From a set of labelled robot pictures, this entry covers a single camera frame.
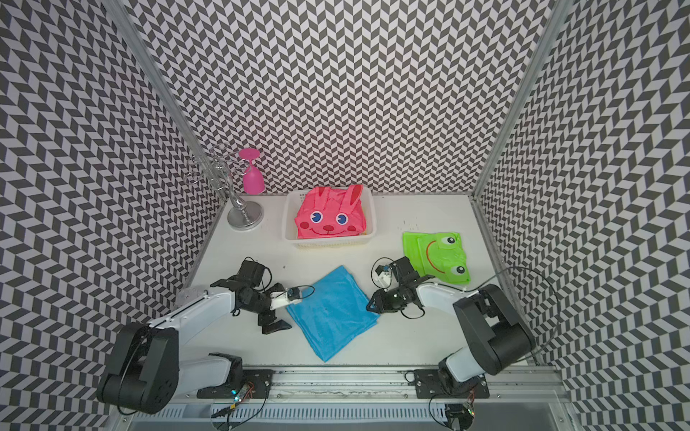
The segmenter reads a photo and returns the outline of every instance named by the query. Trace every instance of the folded blue cloth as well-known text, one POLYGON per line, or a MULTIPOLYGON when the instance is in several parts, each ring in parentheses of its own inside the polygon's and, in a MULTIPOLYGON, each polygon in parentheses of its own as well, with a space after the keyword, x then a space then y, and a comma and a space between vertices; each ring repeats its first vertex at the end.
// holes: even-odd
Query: folded blue cloth
POLYGON ((312 295, 287 308, 314 353, 328 362, 357 335, 374 326, 379 315, 366 311, 369 300, 344 266, 313 285, 312 295))

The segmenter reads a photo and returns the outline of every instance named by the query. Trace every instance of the bunny face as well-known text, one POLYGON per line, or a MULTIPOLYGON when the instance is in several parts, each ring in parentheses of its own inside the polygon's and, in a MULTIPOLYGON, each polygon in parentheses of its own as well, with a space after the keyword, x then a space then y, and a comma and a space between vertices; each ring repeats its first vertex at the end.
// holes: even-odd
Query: bunny face
POLYGON ((297 238, 351 237, 366 229, 362 211, 363 187, 347 190, 316 187, 306 194, 297 216, 297 238))

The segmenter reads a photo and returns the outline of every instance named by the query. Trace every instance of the black and white pattern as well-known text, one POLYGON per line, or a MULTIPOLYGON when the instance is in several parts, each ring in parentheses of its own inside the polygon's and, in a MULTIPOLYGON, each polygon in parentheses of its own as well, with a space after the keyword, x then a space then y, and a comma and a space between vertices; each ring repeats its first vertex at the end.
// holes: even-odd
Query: black and white pattern
POLYGON ((94 429, 115 330, 169 309, 219 202, 97 1, 3 0, 0 57, 0 428, 94 429))
POLYGON ((690 3, 576 1, 481 196, 591 430, 690 430, 690 3))
POLYGON ((550 0, 124 0, 209 152, 269 192, 471 191, 550 0))

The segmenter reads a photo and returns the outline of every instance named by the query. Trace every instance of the metal cup holder stand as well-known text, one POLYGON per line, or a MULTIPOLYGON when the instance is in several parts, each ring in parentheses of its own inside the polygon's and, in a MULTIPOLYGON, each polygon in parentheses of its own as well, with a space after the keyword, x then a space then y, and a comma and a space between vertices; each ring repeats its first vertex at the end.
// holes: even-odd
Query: metal cup holder stand
MULTIPOLYGON (((193 156, 190 159, 189 172, 186 177, 187 184, 199 183, 203 179, 201 173, 207 172, 210 177, 208 185, 230 201, 233 207, 228 211, 228 223, 233 229, 249 230, 261 223, 264 209, 257 202, 247 202, 237 194, 232 178, 233 171, 225 159, 193 156)), ((239 170, 235 174, 243 176, 244 170, 239 170)))

